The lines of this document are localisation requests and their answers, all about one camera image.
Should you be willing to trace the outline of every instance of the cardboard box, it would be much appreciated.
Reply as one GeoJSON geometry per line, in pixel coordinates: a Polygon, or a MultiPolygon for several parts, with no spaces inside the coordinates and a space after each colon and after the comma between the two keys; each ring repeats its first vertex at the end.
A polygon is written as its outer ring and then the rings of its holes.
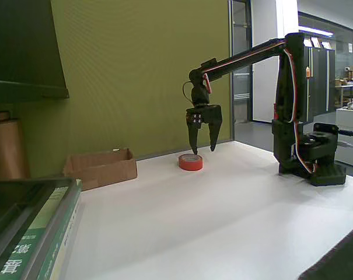
{"type": "Polygon", "coordinates": [[[82,180],[82,190],[90,190],[137,177],[136,160],[129,149],[70,155],[64,175],[82,180]]]}

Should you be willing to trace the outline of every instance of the fluorescent light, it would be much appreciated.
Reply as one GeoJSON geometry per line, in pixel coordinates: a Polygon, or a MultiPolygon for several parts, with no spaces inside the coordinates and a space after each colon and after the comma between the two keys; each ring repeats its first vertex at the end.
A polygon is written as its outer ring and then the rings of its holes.
{"type": "Polygon", "coordinates": [[[322,31],[322,30],[314,29],[314,28],[309,28],[309,27],[306,27],[306,26],[298,26],[298,30],[299,31],[311,32],[311,33],[315,33],[315,34],[320,34],[320,35],[324,35],[324,36],[328,36],[328,37],[333,36],[333,33],[331,33],[331,32],[322,31]]]}
{"type": "Polygon", "coordinates": [[[319,40],[316,37],[311,37],[311,41],[314,44],[314,47],[321,48],[319,40]]]}

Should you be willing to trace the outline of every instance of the gray cabinet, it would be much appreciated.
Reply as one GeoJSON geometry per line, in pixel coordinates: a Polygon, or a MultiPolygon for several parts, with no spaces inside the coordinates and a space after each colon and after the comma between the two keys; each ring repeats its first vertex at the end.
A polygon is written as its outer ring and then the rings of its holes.
{"type": "Polygon", "coordinates": [[[307,114],[312,117],[334,111],[334,50],[305,47],[305,65],[310,68],[307,79],[307,114]]]}

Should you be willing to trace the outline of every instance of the book spine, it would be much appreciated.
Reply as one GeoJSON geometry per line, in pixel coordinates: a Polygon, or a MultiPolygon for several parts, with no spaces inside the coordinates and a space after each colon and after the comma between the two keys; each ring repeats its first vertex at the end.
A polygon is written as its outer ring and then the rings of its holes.
{"type": "Polygon", "coordinates": [[[70,236],[72,234],[72,229],[74,228],[74,224],[75,224],[75,220],[76,220],[76,216],[78,214],[79,211],[79,204],[80,204],[80,198],[78,200],[78,202],[76,203],[75,209],[72,213],[69,225],[67,227],[67,230],[65,232],[65,236],[64,239],[62,241],[60,250],[57,254],[57,257],[55,259],[55,263],[52,269],[52,273],[50,275],[49,280],[58,280],[60,278],[60,273],[62,270],[62,266],[64,264],[64,260],[65,260],[65,256],[66,256],[66,252],[67,252],[67,246],[69,245],[69,241],[70,241],[70,236]]]}
{"type": "Polygon", "coordinates": [[[67,210],[62,222],[61,222],[61,226],[58,229],[55,237],[53,238],[53,241],[51,243],[51,246],[48,250],[48,253],[44,259],[44,262],[40,268],[39,274],[37,276],[37,280],[48,280],[54,263],[55,263],[55,259],[57,257],[58,251],[60,250],[62,241],[63,241],[63,237],[65,235],[65,232],[68,228],[68,224],[70,221],[70,218],[72,216],[72,213],[75,209],[75,206],[78,202],[78,199],[80,197],[81,194],[81,190],[79,189],[79,191],[76,193],[76,196],[74,197],[74,200],[71,203],[71,206],[69,207],[69,209],[67,210]]]}

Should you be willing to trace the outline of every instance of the green wall panel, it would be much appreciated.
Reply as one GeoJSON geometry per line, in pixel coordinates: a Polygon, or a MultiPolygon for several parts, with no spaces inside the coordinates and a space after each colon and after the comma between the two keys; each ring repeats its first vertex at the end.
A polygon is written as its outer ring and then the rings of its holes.
{"type": "MultiPolygon", "coordinates": [[[[181,86],[229,55],[228,5],[216,0],[52,0],[70,99],[15,105],[33,177],[61,172],[69,153],[129,147],[136,157],[188,148],[181,86]]],[[[230,137],[228,76],[214,82],[230,137]]],[[[208,144],[208,129],[200,131],[208,144]]]]}

